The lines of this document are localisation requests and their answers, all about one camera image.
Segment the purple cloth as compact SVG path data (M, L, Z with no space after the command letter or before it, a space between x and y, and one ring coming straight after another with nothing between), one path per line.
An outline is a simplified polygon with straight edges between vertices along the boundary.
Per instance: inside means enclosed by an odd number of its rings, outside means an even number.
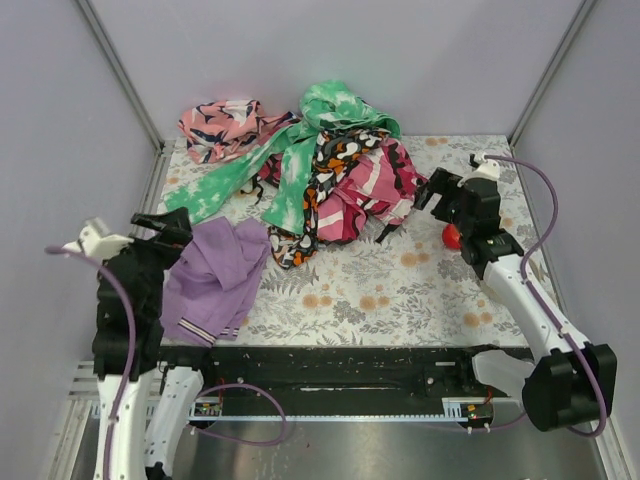
M194 226L164 286L165 336L205 347L235 340L270 254L267 228L253 218L232 224L219 217Z

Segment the black orange patterned cloth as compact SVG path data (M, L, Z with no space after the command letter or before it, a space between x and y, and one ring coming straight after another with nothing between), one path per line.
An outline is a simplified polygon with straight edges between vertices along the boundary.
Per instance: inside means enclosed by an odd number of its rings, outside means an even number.
M391 132L380 128L356 128L346 132L322 131L316 140L311 176L303 192L303 232L293 234L271 227L272 255L284 270L300 266L318 251L319 206L362 156L381 146Z

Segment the green tie-dye cloth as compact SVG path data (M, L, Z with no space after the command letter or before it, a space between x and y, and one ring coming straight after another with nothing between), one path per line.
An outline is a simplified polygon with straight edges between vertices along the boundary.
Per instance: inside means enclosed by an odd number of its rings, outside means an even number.
M199 223L217 213L236 191L247 185L270 156L280 154L280 186L263 220L300 235L304 225L303 192L311 177L320 133L379 127L394 138L401 136L396 119L366 103L340 80L310 86L300 99L299 110L301 120L278 130L264 145L166 194L165 207L169 211L185 207L191 222Z

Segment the red pink camo cloth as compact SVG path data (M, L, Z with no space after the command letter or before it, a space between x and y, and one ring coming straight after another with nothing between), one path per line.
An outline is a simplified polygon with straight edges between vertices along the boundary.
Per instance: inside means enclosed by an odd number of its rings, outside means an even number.
M384 240L404 222L414 208L416 188L426 182L399 140L383 140L319 206L319 245L356 240L370 216L383 223L378 239Z

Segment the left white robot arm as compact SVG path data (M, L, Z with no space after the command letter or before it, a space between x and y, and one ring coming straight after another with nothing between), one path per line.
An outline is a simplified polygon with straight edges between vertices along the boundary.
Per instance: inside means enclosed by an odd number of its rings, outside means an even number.
M97 261L97 330L92 342L100 427L97 479L168 479L202 374L171 363L163 393L147 412L161 357L165 273L193 239L186 208L135 214L149 238L99 235L89 256Z

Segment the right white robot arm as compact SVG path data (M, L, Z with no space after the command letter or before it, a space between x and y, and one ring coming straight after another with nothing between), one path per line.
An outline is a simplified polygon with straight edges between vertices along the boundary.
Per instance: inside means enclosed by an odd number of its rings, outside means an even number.
M529 361L502 350L478 353L474 376L518 401L542 432L595 422L599 435L612 411L616 355L582 334L528 274L528 255L501 226L499 170L493 160L465 177L437 168L416 202L424 208L439 198L432 216L456 228L462 259L507 308L531 351Z

